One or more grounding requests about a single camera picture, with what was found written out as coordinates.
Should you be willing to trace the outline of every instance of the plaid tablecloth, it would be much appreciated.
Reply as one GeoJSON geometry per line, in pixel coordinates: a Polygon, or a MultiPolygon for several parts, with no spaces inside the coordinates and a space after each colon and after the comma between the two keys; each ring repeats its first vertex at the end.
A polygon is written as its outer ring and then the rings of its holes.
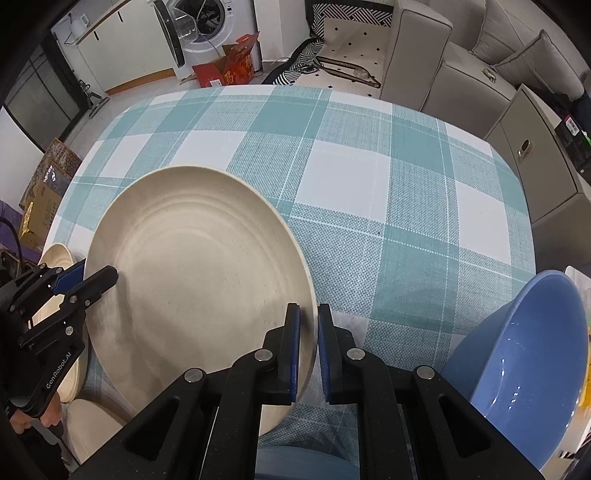
{"type": "MultiPolygon", "coordinates": [[[[119,115],[72,181],[47,245],[84,258],[124,188],[179,164],[257,188],[300,243],[318,302],[396,367],[441,369],[535,271],[524,195],[488,143],[380,100],[267,85],[170,93],[119,115]]],[[[355,411],[324,403],[316,365],[300,403],[260,442],[357,462],[355,411]]],[[[133,414],[92,349],[82,397],[133,414]]]]}

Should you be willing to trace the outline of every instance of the cable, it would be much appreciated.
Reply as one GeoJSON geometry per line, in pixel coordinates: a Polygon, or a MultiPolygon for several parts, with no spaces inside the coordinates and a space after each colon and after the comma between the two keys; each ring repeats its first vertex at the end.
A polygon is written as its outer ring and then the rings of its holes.
{"type": "Polygon", "coordinates": [[[280,59],[276,59],[276,61],[274,61],[273,63],[271,63],[271,66],[267,69],[267,71],[265,72],[265,70],[263,69],[263,71],[261,73],[259,73],[258,75],[255,75],[255,78],[259,78],[260,76],[266,74],[266,73],[271,73],[271,71],[273,70],[273,67],[278,64],[281,61],[287,61],[289,60],[290,57],[281,57],[280,59]]]}
{"type": "Polygon", "coordinates": [[[8,226],[8,228],[10,228],[10,231],[12,232],[12,235],[14,236],[14,241],[17,243],[17,249],[18,249],[18,266],[17,266],[17,278],[19,277],[19,275],[21,274],[22,269],[24,268],[24,261],[22,260],[22,249],[21,249],[21,243],[18,239],[18,233],[17,231],[14,229],[12,223],[4,217],[0,217],[0,223],[4,223],[5,225],[8,226]]]}
{"type": "Polygon", "coordinates": [[[197,15],[195,16],[195,30],[197,30],[197,33],[199,34],[199,36],[205,38],[205,40],[207,40],[207,42],[213,47],[213,49],[216,51],[217,55],[222,58],[223,55],[219,52],[219,50],[217,49],[217,47],[211,43],[211,41],[209,40],[209,38],[207,38],[205,35],[203,35],[201,33],[201,31],[199,30],[199,17],[201,17],[201,12],[203,11],[203,8],[205,7],[205,4],[207,3],[207,0],[203,0],[203,3],[201,4],[201,8],[199,9],[199,12],[197,13],[197,15]]]}

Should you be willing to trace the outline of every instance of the beige plate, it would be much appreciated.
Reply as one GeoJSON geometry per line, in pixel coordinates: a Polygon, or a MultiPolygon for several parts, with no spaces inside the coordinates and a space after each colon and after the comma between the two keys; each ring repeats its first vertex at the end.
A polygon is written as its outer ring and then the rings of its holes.
{"type": "MultiPolygon", "coordinates": [[[[302,309],[298,398],[316,356],[316,297],[289,227],[252,187],[211,168],[158,170],[129,186],[95,232],[85,277],[117,285],[86,324],[115,388],[141,410],[186,369],[215,372],[302,309]]],[[[291,407],[264,407],[261,434],[291,407]]]]}
{"type": "Polygon", "coordinates": [[[107,409],[77,398],[66,411],[66,442],[78,461],[84,463],[124,425],[107,409]]]}
{"type": "MultiPolygon", "coordinates": [[[[66,270],[76,262],[68,250],[68,247],[63,244],[54,244],[43,254],[41,260],[39,260],[39,263],[46,263],[50,268],[61,267],[66,270]]],[[[60,304],[63,300],[63,295],[56,295],[50,299],[33,316],[33,325],[36,325],[40,321],[49,317],[49,315],[57,312],[60,309],[60,304]]],[[[88,344],[88,333],[86,331],[86,327],[83,327],[82,338],[84,343],[88,344]]],[[[60,394],[60,399],[63,403],[69,403],[74,400],[82,389],[84,378],[86,377],[87,360],[88,348],[85,348],[78,357],[78,360],[76,360],[72,368],[70,368],[70,371],[66,374],[64,380],[62,380],[60,386],[57,388],[57,392],[60,394]]]]}

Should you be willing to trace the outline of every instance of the washing machine door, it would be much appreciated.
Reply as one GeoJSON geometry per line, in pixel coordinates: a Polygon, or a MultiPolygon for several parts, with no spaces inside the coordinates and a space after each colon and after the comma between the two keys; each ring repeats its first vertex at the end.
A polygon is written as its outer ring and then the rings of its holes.
{"type": "Polygon", "coordinates": [[[154,0],[154,9],[174,61],[177,67],[182,67],[185,64],[183,47],[197,40],[195,19],[178,8],[166,5],[163,0],[154,0]]]}

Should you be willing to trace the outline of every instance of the cabinet door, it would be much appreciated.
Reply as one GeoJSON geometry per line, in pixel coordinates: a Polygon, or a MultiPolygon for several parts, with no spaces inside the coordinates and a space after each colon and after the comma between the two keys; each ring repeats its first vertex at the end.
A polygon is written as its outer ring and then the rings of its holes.
{"type": "Polygon", "coordinates": [[[144,75],[141,62],[136,61],[123,33],[115,12],[78,45],[103,90],[144,75]]]}
{"type": "Polygon", "coordinates": [[[119,9],[119,15],[142,75],[173,67],[174,59],[151,4],[146,0],[131,0],[119,9]]]}
{"type": "Polygon", "coordinates": [[[527,98],[519,91],[501,119],[503,132],[517,159],[517,170],[525,192],[531,223],[558,208],[577,193],[554,132],[527,98]],[[524,141],[532,143],[529,153],[520,157],[524,141]]]}
{"type": "Polygon", "coordinates": [[[503,127],[501,127],[501,124],[497,124],[496,127],[488,134],[485,140],[492,145],[496,152],[503,158],[503,160],[505,160],[505,163],[509,165],[517,178],[519,178],[517,163],[515,163],[515,158],[513,157],[511,147],[509,146],[509,142],[505,136],[505,132],[503,132],[503,127]]]}

